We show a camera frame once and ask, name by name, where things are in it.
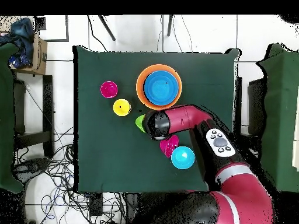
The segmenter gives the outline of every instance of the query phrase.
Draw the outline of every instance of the bowl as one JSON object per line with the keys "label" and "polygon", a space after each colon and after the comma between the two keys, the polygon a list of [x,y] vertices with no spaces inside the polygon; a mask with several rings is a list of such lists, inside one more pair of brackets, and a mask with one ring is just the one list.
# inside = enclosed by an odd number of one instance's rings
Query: bowl
{"label": "bowl", "polygon": [[118,99],[113,104],[113,111],[118,116],[126,116],[131,111],[130,102],[125,99]]}
{"label": "bowl", "polygon": [[194,152],[185,146],[177,147],[171,154],[171,162],[178,169],[188,169],[194,161]]}
{"label": "bowl", "polygon": [[[176,95],[175,99],[164,106],[157,106],[154,103],[151,103],[144,94],[144,82],[146,78],[155,71],[167,71],[171,73],[178,82],[178,94]],[[145,104],[148,108],[153,110],[162,110],[172,107],[180,98],[180,94],[182,93],[182,81],[180,80],[179,74],[171,67],[163,64],[155,64],[145,68],[139,75],[137,82],[136,82],[136,92],[139,100]]]}
{"label": "bowl", "polygon": [[113,98],[117,95],[117,85],[108,80],[101,85],[100,92],[105,98]]}
{"label": "bowl", "polygon": [[155,71],[144,82],[144,94],[146,98],[157,106],[172,103],[178,91],[178,82],[168,71]]}

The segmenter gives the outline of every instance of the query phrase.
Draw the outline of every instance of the white control panel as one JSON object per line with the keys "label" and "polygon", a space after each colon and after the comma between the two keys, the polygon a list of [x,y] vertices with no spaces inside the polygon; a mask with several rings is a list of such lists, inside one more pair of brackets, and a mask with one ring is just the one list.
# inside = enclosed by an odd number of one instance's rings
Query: white control panel
{"label": "white control panel", "polygon": [[219,157],[230,157],[236,153],[227,137],[219,129],[210,129],[206,138],[214,153]]}

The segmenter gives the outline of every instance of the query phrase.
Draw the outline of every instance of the button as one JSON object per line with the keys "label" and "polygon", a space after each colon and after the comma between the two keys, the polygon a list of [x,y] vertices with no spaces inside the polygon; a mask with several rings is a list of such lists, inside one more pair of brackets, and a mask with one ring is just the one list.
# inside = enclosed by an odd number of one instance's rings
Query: button
{"label": "button", "polygon": [[216,138],[213,142],[215,147],[225,147],[227,146],[227,141],[224,138]]}

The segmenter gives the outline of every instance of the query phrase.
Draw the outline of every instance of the blue bowl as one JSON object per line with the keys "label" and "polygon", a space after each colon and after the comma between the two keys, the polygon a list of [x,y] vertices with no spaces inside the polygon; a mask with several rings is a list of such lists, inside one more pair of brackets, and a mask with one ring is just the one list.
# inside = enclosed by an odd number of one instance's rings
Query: blue bowl
{"label": "blue bowl", "polygon": [[168,71],[155,71],[144,82],[146,98],[157,106],[172,103],[179,92],[176,78]]}
{"label": "blue bowl", "polygon": [[194,161],[194,152],[185,146],[177,147],[171,154],[171,162],[178,169],[188,169]]}

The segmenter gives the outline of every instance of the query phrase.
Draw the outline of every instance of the green table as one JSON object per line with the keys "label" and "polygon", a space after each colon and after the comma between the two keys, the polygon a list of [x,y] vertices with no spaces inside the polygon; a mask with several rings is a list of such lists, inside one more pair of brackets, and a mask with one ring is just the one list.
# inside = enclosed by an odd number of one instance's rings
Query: green table
{"label": "green table", "polygon": [[[182,80],[178,104],[202,104],[232,129],[234,60],[236,49],[227,54],[91,52],[74,49],[78,58],[78,191],[207,191],[196,162],[178,170],[160,150],[159,142],[141,132],[135,119],[149,109],[138,99],[135,84],[143,69],[165,64]],[[104,98],[99,91],[105,81],[114,81],[118,94]],[[128,116],[113,112],[117,99],[132,106]],[[179,145],[192,148],[189,132],[180,132]]]}

